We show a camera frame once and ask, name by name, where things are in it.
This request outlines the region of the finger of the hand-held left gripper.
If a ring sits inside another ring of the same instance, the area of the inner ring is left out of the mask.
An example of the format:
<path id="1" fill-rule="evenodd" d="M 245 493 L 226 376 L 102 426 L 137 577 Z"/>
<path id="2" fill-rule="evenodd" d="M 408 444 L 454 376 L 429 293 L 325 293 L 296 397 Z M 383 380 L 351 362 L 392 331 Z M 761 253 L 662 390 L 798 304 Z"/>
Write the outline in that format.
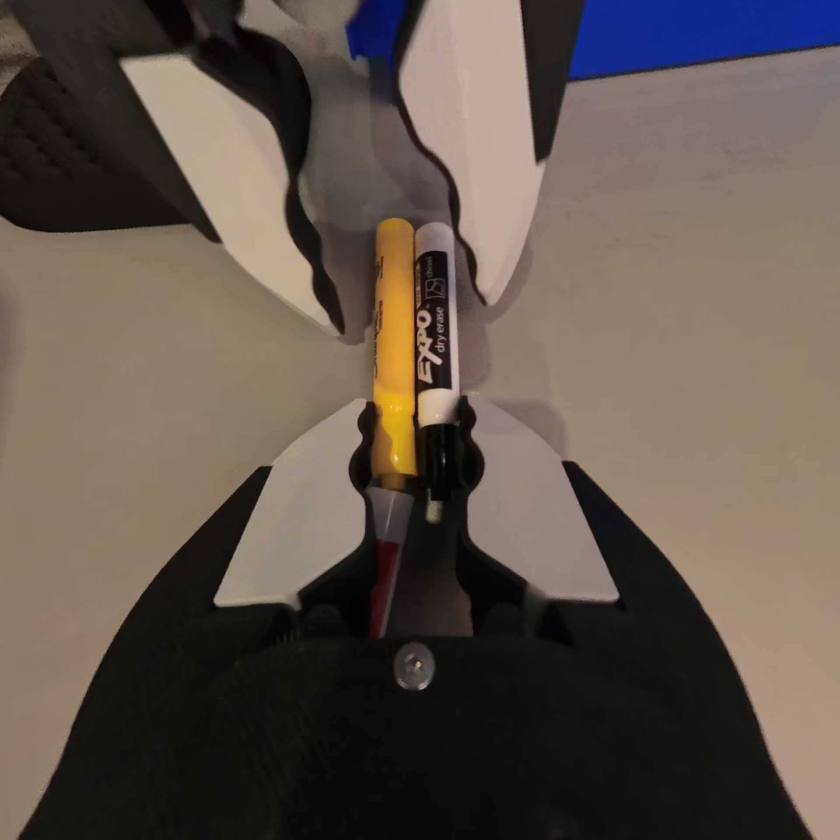
<path id="1" fill-rule="evenodd" d="M 345 322 L 299 176 L 312 96 L 298 58 L 236 29 L 192 49 L 121 59 L 168 151 L 231 258 L 336 337 Z"/>
<path id="2" fill-rule="evenodd" d="M 421 2 L 396 80 L 421 147 L 454 187 L 454 226 L 476 291 L 494 306 L 518 264 L 544 171 L 521 3 Z"/>

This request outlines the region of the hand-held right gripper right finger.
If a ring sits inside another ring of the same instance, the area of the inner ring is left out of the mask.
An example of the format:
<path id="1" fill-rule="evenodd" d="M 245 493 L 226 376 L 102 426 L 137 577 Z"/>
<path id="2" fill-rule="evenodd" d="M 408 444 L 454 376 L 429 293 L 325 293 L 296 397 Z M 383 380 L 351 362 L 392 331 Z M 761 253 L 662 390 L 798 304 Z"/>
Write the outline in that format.
<path id="1" fill-rule="evenodd" d="M 482 466 L 466 500 L 478 550 L 555 601 L 613 604 L 618 591 L 561 456 L 495 403 L 471 396 Z"/>

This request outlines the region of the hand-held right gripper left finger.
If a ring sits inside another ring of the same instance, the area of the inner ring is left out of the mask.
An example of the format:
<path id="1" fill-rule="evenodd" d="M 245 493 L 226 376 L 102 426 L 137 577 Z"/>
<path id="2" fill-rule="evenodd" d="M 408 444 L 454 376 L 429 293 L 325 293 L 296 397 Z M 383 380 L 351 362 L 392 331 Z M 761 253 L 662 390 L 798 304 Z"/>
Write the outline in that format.
<path id="1" fill-rule="evenodd" d="M 331 414 L 272 462 L 232 559 L 217 607 L 299 607 L 304 591 L 368 536 L 372 404 L 363 398 Z"/>

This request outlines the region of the red dry-erase marker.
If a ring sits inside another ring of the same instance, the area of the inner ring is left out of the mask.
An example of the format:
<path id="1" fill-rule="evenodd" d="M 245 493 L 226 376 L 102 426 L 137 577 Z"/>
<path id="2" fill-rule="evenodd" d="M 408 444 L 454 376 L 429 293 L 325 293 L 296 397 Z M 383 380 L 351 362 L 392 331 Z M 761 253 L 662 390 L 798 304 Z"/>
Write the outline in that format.
<path id="1" fill-rule="evenodd" d="M 414 497 L 409 492 L 381 486 L 370 486 L 367 495 L 371 501 L 376 539 L 376 580 L 371 592 L 369 636 L 382 638 L 390 620 Z"/>

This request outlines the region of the black dry-erase marker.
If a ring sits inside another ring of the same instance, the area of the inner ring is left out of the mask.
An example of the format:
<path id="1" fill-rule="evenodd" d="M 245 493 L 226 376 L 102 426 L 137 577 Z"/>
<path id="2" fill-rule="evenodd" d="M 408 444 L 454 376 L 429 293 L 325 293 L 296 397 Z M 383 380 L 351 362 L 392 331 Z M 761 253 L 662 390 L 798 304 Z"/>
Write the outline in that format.
<path id="1" fill-rule="evenodd" d="M 415 233 L 415 391 L 425 519 L 439 524 L 459 486 L 459 339 L 455 235 L 431 222 Z"/>

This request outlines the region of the yellow highlighter marker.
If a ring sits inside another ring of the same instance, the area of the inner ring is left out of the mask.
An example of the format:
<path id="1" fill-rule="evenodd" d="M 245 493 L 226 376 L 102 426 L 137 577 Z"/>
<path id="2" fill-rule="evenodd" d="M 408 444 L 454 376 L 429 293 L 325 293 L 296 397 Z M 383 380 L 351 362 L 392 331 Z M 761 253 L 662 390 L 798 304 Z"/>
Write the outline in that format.
<path id="1" fill-rule="evenodd" d="M 378 225 L 371 469 L 381 487 L 396 491 L 417 477 L 414 246 L 406 220 L 393 217 Z"/>

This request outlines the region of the blue plastic bin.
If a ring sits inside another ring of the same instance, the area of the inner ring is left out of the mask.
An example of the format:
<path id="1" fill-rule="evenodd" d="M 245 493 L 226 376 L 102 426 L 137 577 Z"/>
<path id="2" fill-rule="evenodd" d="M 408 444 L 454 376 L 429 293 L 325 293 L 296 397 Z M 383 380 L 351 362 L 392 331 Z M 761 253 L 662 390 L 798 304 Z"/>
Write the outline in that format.
<path id="1" fill-rule="evenodd" d="M 353 2 L 353 60 L 528 78 L 525 33 L 573 79 L 838 45 L 838 2 Z"/>

